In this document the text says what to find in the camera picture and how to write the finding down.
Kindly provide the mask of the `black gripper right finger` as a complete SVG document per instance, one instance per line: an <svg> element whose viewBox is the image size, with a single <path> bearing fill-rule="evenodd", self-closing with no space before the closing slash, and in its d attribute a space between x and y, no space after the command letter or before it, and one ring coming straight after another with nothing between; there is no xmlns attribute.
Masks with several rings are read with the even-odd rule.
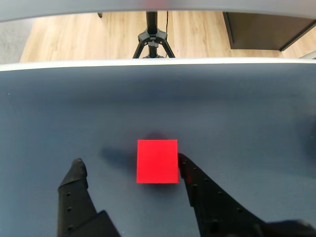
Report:
<svg viewBox="0 0 316 237"><path fill-rule="evenodd" d="M202 237L314 237L315 228L304 221L267 223L252 214L184 154L178 155L190 206Z"/></svg>

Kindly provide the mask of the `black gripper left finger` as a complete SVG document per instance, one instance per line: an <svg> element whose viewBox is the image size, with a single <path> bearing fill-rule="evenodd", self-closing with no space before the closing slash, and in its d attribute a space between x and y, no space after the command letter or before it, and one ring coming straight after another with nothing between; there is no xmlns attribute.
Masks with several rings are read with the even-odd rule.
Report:
<svg viewBox="0 0 316 237"><path fill-rule="evenodd" d="M72 165L58 188L59 237L118 237L106 211L97 212L88 193L87 171L80 158Z"/></svg>

